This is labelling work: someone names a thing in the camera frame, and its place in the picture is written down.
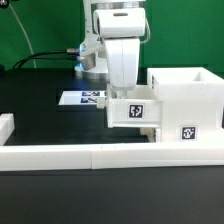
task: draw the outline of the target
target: black table surface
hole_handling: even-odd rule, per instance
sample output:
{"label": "black table surface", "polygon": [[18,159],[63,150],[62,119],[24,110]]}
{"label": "black table surface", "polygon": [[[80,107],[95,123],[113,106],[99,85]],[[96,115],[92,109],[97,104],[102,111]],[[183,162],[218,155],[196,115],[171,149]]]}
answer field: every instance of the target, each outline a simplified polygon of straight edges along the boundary
{"label": "black table surface", "polygon": [[[105,83],[72,70],[6,72],[0,112],[13,112],[16,126],[7,145],[147,141],[137,129],[108,129],[104,110],[58,106],[69,89]],[[224,223],[224,167],[0,172],[0,224],[14,223]]]}

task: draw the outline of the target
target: green wall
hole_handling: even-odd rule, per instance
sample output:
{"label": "green wall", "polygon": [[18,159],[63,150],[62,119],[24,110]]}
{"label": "green wall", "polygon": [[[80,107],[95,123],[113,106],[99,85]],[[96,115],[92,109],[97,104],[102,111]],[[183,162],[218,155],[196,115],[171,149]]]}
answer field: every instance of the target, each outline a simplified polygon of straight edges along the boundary
{"label": "green wall", "polygon": [[[77,47],[84,37],[82,0],[12,2],[35,52]],[[141,67],[203,66],[224,72],[223,0],[147,0],[150,43]],[[10,9],[0,10],[0,63],[10,68],[30,54]],[[37,61],[38,67],[72,67],[70,61]]]}

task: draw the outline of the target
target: white block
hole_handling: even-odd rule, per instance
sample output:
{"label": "white block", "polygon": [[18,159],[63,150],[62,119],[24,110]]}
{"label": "white block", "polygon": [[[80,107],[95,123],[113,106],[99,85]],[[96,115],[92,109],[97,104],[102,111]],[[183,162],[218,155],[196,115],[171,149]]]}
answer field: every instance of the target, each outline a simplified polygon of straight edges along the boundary
{"label": "white block", "polygon": [[0,116],[0,145],[5,144],[14,129],[13,114],[2,114]]}
{"label": "white block", "polygon": [[92,169],[126,167],[126,152],[117,146],[101,145],[98,150],[92,150]]}
{"label": "white block", "polygon": [[97,146],[43,145],[0,147],[0,171],[91,169]]}

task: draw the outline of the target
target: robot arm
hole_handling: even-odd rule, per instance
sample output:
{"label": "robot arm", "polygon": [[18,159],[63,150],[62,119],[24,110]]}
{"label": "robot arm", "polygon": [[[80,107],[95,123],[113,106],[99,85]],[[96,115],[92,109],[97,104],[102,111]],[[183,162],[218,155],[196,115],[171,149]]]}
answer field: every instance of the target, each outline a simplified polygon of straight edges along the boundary
{"label": "robot arm", "polygon": [[145,33],[143,8],[99,9],[94,29],[103,40],[109,80],[117,98],[125,98],[137,82],[139,37]]}
{"label": "robot arm", "polygon": [[80,61],[88,70],[95,66],[94,52],[105,52],[110,85],[117,98],[125,98],[137,82],[139,37],[144,35],[146,23],[141,8],[144,1],[84,0],[86,38]]}

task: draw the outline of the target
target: white container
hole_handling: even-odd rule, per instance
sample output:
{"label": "white container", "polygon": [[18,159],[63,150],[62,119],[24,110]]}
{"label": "white container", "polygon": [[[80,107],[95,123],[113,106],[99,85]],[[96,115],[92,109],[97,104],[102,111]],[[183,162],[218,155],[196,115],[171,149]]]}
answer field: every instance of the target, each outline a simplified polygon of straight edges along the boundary
{"label": "white container", "polygon": [[204,68],[152,68],[147,80],[127,99],[108,85],[108,127],[139,127],[150,142],[223,141],[223,79]]}
{"label": "white container", "polygon": [[107,87],[108,127],[160,127],[162,103],[155,100],[148,86],[136,86],[128,92],[127,99],[117,99],[111,87]]}

